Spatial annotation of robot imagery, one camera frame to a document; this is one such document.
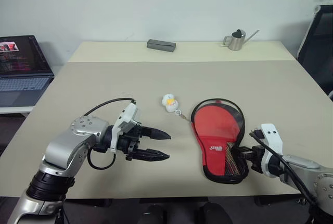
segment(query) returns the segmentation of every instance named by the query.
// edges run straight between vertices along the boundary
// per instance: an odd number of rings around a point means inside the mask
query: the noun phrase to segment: keychain
[[[165,106],[167,112],[169,113],[175,112],[177,116],[180,116],[183,119],[189,121],[187,117],[182,114],[182,111],[178,109],[179,102],[175,99],[175,96],[173,94],[166,94],[163,97],[162,105]]]

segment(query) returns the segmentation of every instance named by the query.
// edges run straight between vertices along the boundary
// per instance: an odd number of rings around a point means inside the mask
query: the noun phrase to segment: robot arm
[[[163,131],[142,127],[138,118],[139,110],[132,102],[114,126],[95,116],[82,116],[73,121],[68,130],[49,143],[38,172],[23,192],[8,223],[29,223],[31,215],[33,223],[39,220],[55,223],[68,188],[74,185],[74,177],[87,156],[89,161],[91,150],[102,153],[107,149],[113,153],[121,150],[127,160],[168,159],[169,155],[160,151],[138,149],[143,135],[158,140],[171,138]]]
[[[279,177],[282,183],[300,190],[318,223],[333,223],[333,168],[294,155],[283,155],[282,140],[273,124],[262,124],[250,136],[261,145],[237,147],[233,152],[251,161],[252,170],[270,178]]]

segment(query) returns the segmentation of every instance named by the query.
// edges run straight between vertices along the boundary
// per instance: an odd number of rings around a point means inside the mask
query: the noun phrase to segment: black chair
[[[316,7],[297,60],[333,99],[333,5]]]

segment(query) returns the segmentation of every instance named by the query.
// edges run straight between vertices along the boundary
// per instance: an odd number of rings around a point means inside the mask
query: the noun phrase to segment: table
[[[133,97],[144,126],[161,129],[172,140],[142,139],[141,148],[170,155],[154,163],[126,161],[122,153],[112,168],[94,170],[87,162],[68,198],[230,196],[296,193],[278,179],[250,170],[237,185],[208,180],[201,150],[190,124],[167,113],[160,101],[176,95],[185,115],[200,101],[223,97],[245,114],[246,133],[274,123],[284,153],[333,166],[333,104],[280,42],[249,42],[232,52],[219,43],[178,43],[174,53],[147,49],[145,43],[84,42],[62,68],[0,158],[0,195],[19,196],[36,173],[52,138],[95,105]],[[113,124],[126,106],[105,106],[95,115]],[[247,134],[242,145],[253,146]],[[110,153],[94,153],[104,166]]]
[[[56,65],[52,66],[51,70],[53,74],[56,76],[60,69],[62,68],[62,65]],[[25,117],[28,116],[28,114],[33,110],[34,106],[28,106],[28,107],[0,107],[0,114],[14,114],[14,113],[21,113]]]

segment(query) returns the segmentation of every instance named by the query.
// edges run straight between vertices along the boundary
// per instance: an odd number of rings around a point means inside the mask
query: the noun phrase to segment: laptop keyboard
[[[41,90],[48,78],[0,79],[0,91]]]

